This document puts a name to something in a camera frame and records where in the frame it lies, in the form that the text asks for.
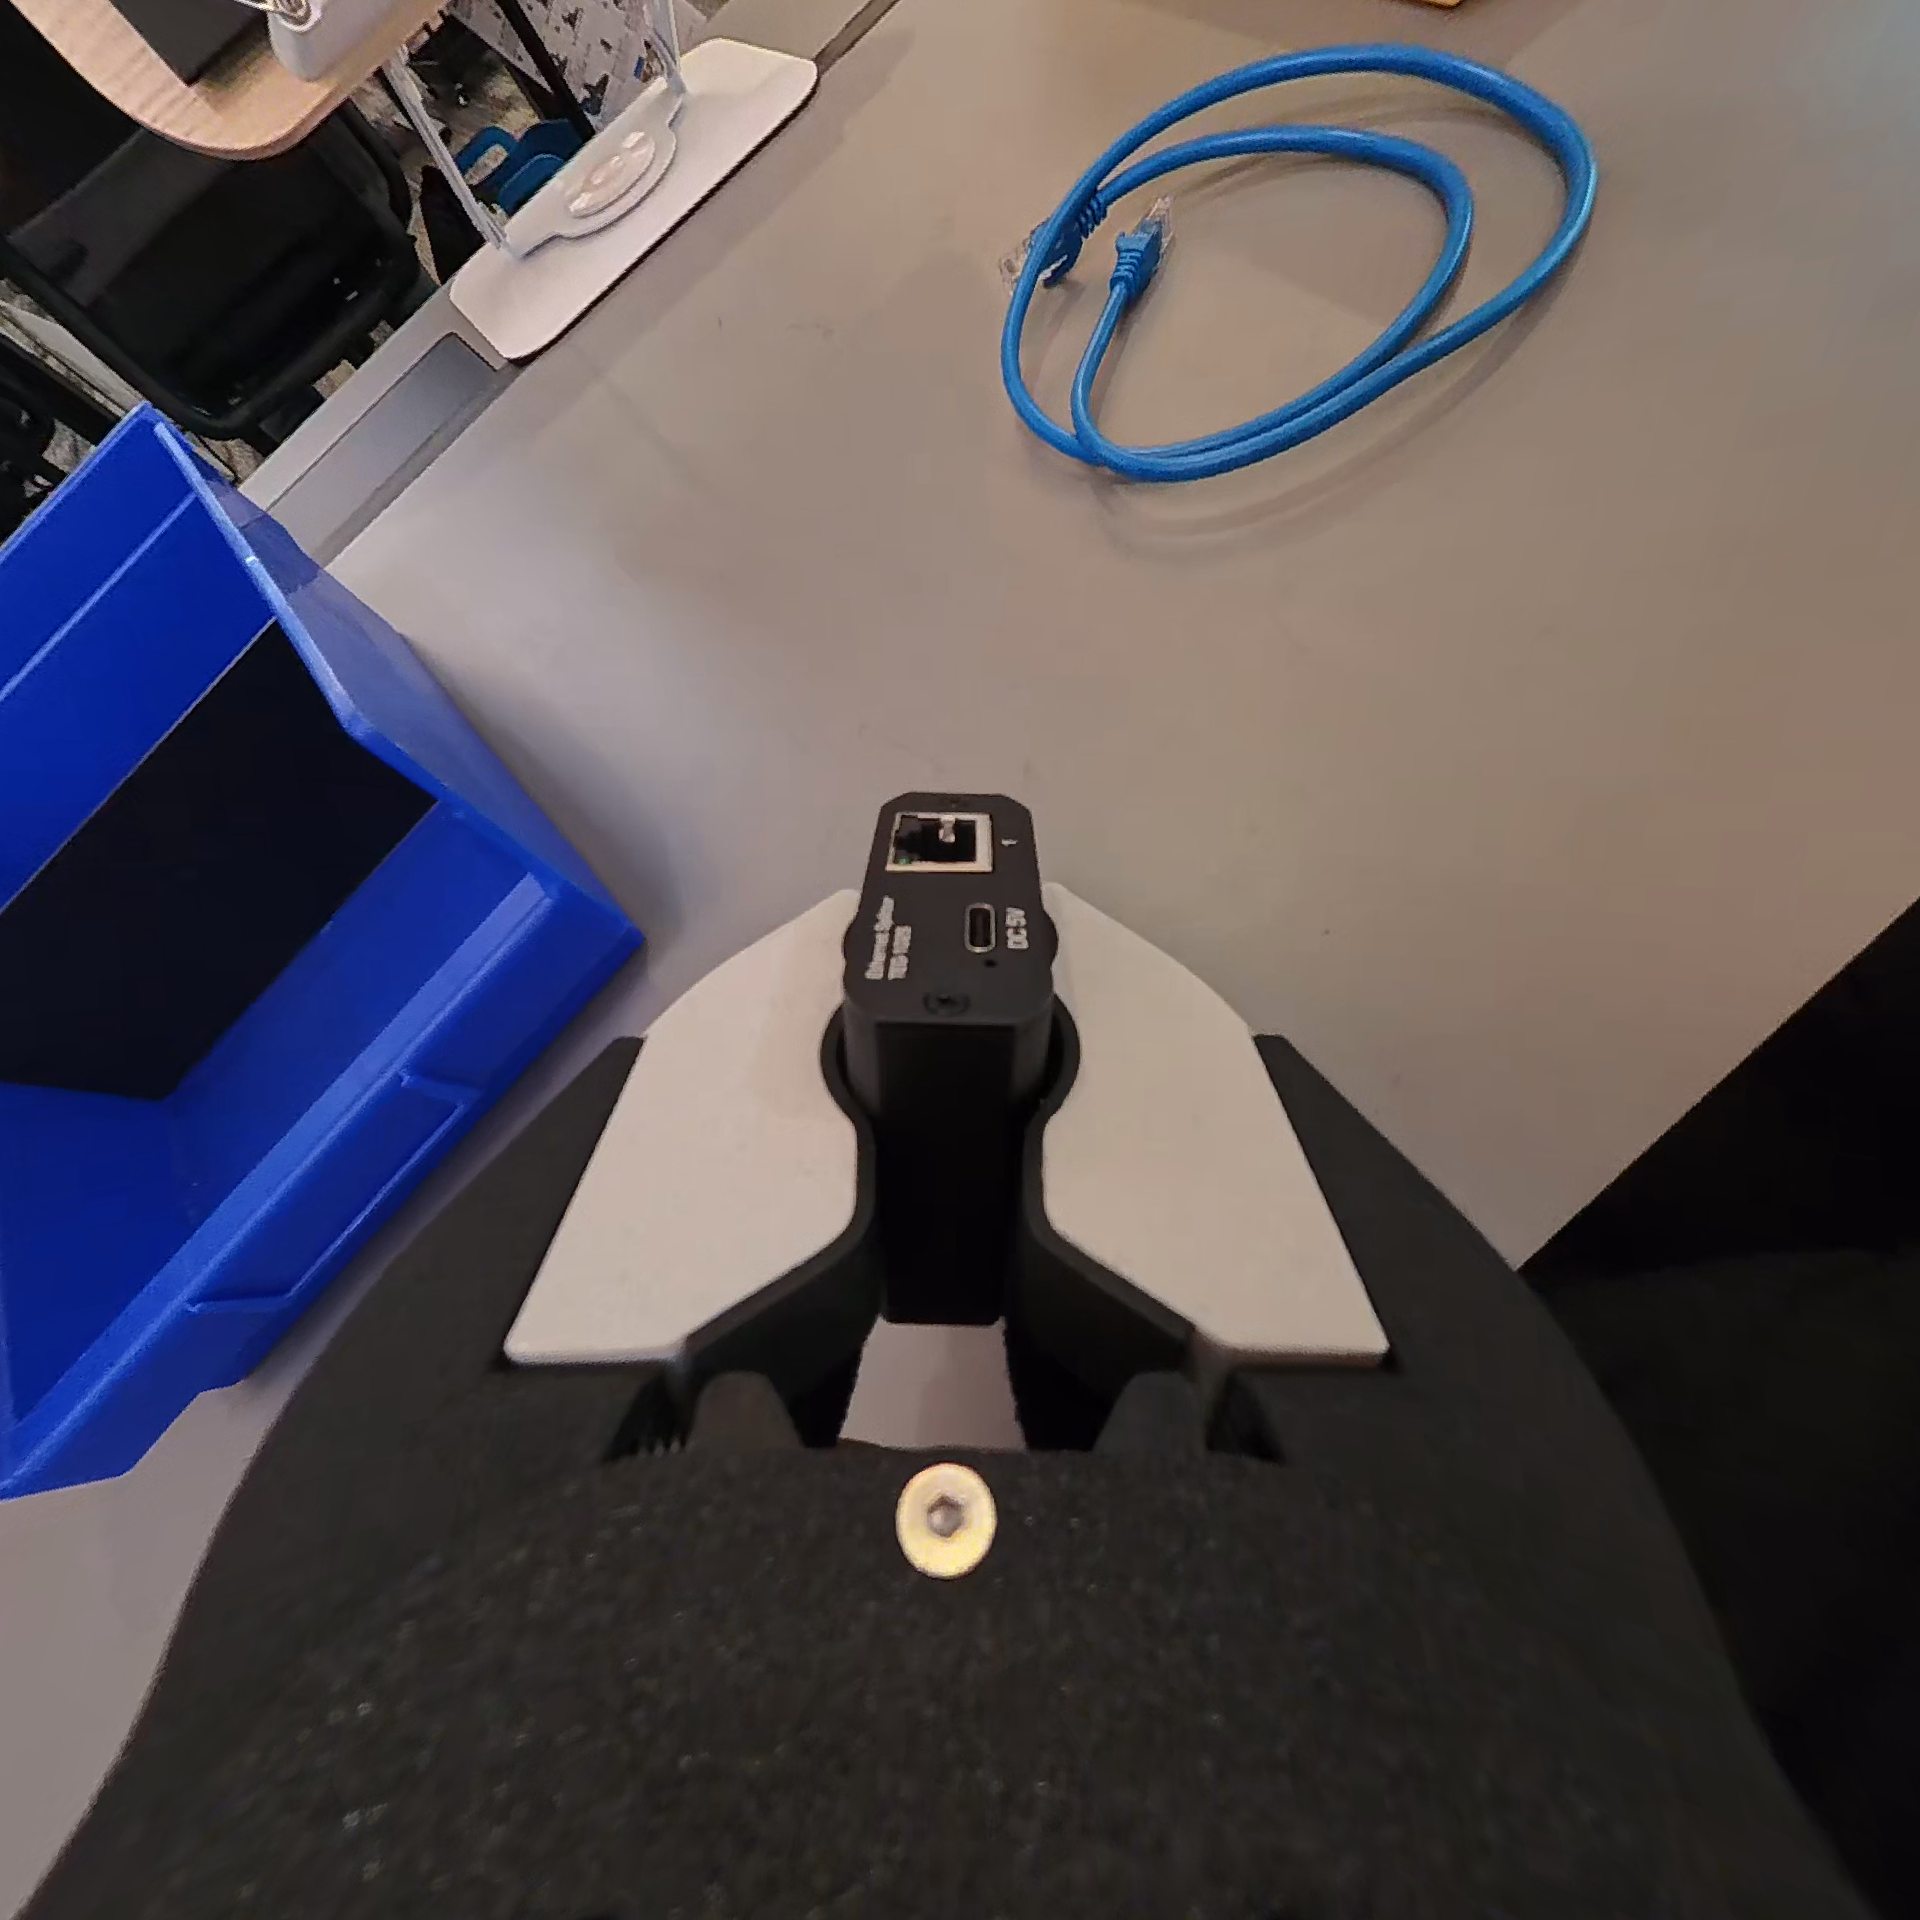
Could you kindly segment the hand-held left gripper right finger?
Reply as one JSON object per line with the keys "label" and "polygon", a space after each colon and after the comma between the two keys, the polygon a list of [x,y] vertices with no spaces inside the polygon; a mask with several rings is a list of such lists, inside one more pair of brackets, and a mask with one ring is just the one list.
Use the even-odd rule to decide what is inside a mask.
{"label": "hand-held left gripper right finger", "polygon": [[1010,1382],[1029,1449],[1092,1449],[1142,1379],[1197,1428],[1235,1380],[1375,1373],[1389,1340],[1247,1021],[1047,880],[1050,1081],[1019,1147]]}

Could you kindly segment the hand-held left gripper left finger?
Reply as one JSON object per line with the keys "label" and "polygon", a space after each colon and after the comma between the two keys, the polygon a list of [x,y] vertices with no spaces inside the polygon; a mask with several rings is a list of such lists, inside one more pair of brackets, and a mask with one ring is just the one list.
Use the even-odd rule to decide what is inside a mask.
{"label": "hand-held left gripper left finger", "polygon": [[685,1409],[765,1380],[832,1449],[880,1285],[861,1120],[834,1090],[858,893],[760,937],[646,1031],[509,1324],[518,1370],[659,1369]]}

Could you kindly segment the black ethernet adapter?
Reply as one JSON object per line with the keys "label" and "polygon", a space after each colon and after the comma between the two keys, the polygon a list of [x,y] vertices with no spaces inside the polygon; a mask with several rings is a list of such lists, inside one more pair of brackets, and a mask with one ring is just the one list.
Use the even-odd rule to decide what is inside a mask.
{"label": "black ethernet adapter", "polygon": [[880,1311],[894,1324],[1003,1317],[1055,952],[1027,806],[992,791],[878,806],[842,937],[839,1059],[871,1131]]}

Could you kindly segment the blue plastic bin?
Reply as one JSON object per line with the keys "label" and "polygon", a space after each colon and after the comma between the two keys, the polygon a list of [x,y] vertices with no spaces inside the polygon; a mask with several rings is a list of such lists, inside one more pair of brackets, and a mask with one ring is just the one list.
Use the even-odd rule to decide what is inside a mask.
{"label": "blue plastic bin", "polygon": [[640,949],[413,649],[151,406],[5,543],[4,905],[277,624],[430,811],[167,1096],[2,1078],[2,1488],[246,1380]]}

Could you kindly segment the black bin divider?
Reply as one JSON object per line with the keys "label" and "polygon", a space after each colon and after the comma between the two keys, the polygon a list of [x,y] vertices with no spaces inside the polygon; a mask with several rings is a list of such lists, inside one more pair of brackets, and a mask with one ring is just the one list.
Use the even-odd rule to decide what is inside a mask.
{"label": "black bin divider", "polygon": [[169,1096],[430,806],[262,629],[5,901],[4,1085]]}

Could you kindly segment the black office chair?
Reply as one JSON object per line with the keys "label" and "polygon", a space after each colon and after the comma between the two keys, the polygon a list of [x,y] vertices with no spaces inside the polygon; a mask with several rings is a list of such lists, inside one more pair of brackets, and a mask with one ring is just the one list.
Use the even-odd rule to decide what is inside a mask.
{"label": "black office chair", "polygon": [[255,455],[430,299],[412,210],[354,106],[258,160],[70,116],[4,130],[4,276],[179,429]]}

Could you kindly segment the blue storage box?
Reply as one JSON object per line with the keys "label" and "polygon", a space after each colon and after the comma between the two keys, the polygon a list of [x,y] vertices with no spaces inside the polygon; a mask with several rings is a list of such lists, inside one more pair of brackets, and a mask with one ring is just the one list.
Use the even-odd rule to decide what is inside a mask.
{"label": "blue storage box", "polygon": [[473,132],[453,163],[473,197],[504,216],[518,213],[569,159],[583,141],[562,119],[540,119],[518,135],[499,127]]}

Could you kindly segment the printed paper sheet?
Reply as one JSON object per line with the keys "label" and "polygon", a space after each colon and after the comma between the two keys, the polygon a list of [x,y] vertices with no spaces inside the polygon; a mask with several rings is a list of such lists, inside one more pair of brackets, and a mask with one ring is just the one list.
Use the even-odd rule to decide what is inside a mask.
{"label": "printed paper sheet", "polygon": [[[685,54],[710,24],[710,11],[692,3],[520,3],[518,9],[591,132],[617,119],[658,79],[655,30]],[[502,4],[452,3],[444,12],[508,65],[545,119],[564,116]]]}

